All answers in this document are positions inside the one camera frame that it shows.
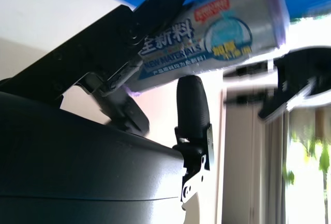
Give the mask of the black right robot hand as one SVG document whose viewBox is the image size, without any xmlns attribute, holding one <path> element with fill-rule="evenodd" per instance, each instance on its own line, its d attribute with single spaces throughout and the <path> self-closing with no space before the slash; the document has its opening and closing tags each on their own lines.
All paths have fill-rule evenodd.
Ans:
<svg viewBox="0 0 331 224">
<path fill-rule="evenodd" d="M 1 80 L 1 223 L 182 223 L 214 170 L 200 73 L 274 50 L 272 120 L 330 89 L 330 48 L 285 48 L 284 0 L 120 5 Z"/>
</svg>

